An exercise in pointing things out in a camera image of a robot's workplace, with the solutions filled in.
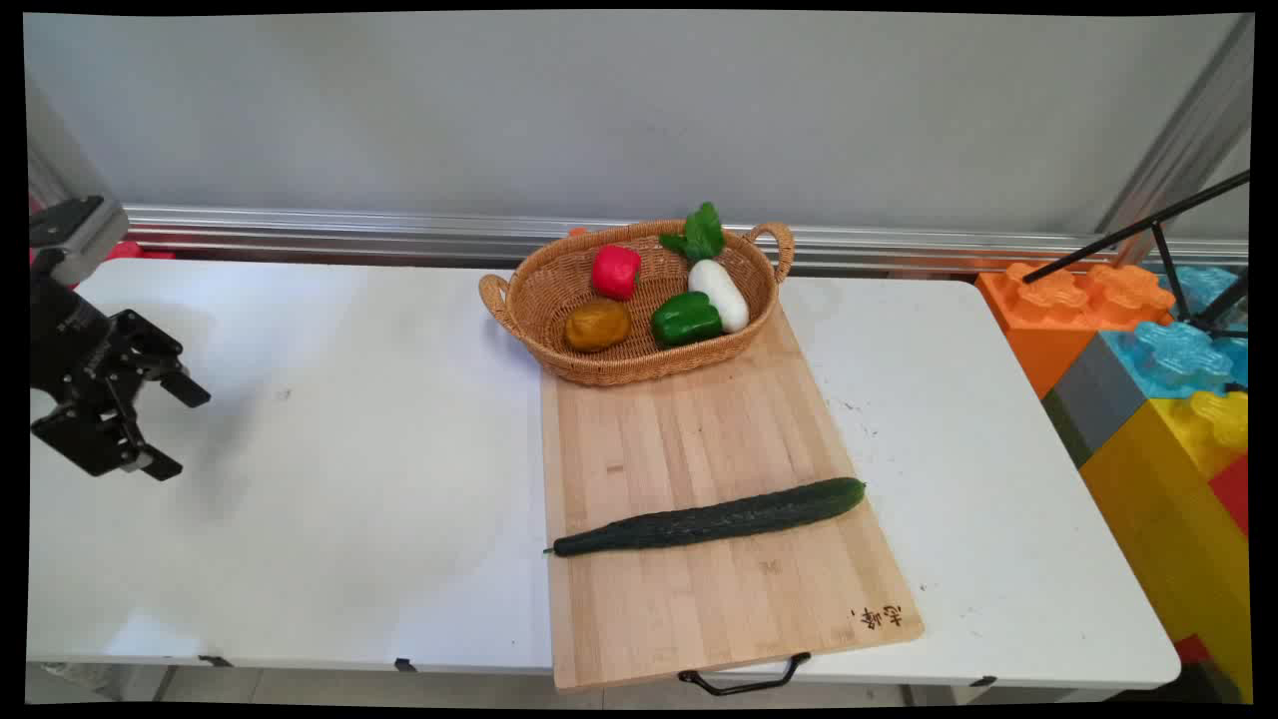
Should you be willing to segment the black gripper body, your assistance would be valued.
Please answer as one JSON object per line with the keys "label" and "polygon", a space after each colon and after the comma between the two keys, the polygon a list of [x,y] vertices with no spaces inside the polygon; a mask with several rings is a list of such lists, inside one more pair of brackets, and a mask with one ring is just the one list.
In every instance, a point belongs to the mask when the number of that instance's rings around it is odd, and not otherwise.
{"label": "black gripper body", "polygon": [[116,323],[47,272],[29,273],[29,386],[55,404],[112,405],[121,367]]}

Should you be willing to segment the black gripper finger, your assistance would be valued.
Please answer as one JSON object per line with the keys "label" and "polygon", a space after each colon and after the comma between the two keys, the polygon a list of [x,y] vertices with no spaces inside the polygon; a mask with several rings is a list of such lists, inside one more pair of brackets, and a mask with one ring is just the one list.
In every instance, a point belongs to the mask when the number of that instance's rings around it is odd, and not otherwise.
{"label": "black gripper finger", "polygon": [[31,423],[32,435],[88,473],[104,476],[112,470],[142,470],[165,481],[183,466],[150,444],[141,433],[134,401],[137,384],[66,384],[66,395],[51,412]]}
{"label": "black gripper finger", "polygon": [[193,381],[180,356],[179,341],[143,315],[124,310],[110,317],[109,387],[132,406],[142,383],[153,381],[187,406],[210,404],[211,395]]}

